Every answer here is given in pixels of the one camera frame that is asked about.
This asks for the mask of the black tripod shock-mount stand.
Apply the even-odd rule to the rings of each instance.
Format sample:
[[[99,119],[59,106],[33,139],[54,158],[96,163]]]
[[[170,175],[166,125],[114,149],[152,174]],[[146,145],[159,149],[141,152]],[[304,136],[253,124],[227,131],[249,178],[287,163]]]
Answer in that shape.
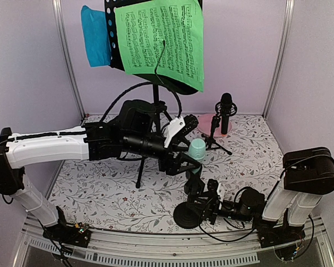
[[[229,120],[237,113],[237,106],[232,101],[220,101],[216,104],[215,111],[215,114],[204,114],[198,118],[198,129],[202,133],[207,150],[222,149],[231,156],[232,152],[217,143],[215,137],[218,131],[221,135],[228,133]]]

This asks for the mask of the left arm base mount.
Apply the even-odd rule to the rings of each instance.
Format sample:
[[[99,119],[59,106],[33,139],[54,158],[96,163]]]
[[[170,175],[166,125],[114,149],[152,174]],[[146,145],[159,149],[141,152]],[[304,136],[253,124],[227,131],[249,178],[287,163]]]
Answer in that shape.
[[[60,244],[69,244],[82,248],[87,248],[91,239],[91,231],[88,224],[82,222],[71,225],[68,224],[65,215],[58,206],[58,220],[53,226],[46,227],[43,231],[43,237],[58,241]]]

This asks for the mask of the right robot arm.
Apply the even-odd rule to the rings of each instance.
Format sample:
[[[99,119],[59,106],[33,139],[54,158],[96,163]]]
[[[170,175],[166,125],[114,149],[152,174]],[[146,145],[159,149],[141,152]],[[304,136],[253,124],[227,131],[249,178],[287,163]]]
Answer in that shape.
[[[251,221],[253,228],[261,231],[273,228],[280,217],[285,217],[276,235],[287,243],[298,234],[323,195],[334,191],[334,159],[326,147],[288,152],[283,157],[280,178],[268,196],[246,186],[233,201],[222,200],[224,194],[217,180],[205,184],[200,176],[201,169],[187,173],[187,219],[182,227],[193,229],[204,220],[214,224],[217,216],[223,216]]]

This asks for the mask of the black round-base mic stand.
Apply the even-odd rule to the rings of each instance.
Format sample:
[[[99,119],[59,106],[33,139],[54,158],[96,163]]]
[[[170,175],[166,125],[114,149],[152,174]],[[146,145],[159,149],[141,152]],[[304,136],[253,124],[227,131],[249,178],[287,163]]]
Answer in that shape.
[[[205,205],[202,203],[189,203],[188,195],[199,195],[205,189],[205,183],[201,178],[202,170],[199,174],[191,175],[184,185],[184,193],[187,195],[187,201],[180,203],[173,212],[173,219],[175,223],[183,229],[193,229],[198,227],[199,214]]]

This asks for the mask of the teal toy microphone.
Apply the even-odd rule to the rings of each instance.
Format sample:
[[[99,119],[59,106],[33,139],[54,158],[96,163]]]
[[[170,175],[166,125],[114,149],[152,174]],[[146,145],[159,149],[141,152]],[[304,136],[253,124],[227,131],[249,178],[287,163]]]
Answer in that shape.
[[[195,161],[198,161],[200,163],[200,167],[188,170],[185,174],[187,179],[189,179],[191,175],[199,174],[201,172],[203,168],[202,163],[204,161],[205,154],[206,154],[205,141],[200,138],[193,139],[189,145],[188,156],[194,159]]]

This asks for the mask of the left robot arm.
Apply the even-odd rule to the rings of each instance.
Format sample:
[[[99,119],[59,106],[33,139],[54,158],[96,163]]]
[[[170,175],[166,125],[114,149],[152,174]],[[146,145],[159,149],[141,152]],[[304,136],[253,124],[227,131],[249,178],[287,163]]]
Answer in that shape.
[[[0,134],[0,194],[17,200],[59,241],[72,233],[63,212],[53,206],[25,176],[27,165],[61,161],[98,161],[117,158],[123,152],[151,157],[159,170],[177,175],[200,168],[201,164],[180,147],[184,137],[196,128],[194,115],[178,116],[163,130],[157,129],[158,106],[144,100],[127,100],[112,120],[100,120],[71,129],[35,134]]]

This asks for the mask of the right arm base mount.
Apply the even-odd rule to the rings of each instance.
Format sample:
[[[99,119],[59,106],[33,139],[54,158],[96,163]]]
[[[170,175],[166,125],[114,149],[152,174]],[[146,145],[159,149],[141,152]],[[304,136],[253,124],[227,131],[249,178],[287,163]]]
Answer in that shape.
[[[257,231],[261,248],[281,245],[305,237],[304,225],[291,226],[288,222],[288,209],[284,213],[282,225],[276,227],[276,221],[259,219],[253,223]]]

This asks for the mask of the black microphone orange end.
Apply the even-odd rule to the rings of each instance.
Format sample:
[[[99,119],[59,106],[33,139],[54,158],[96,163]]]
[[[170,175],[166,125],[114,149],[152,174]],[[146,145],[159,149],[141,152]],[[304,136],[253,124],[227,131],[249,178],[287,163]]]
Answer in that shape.
[[[230,93],[224,93],[220,101],[220,113],[222,115],[221,133],[226,135],[228,132],[229,116],[232,109],[232,96]]]

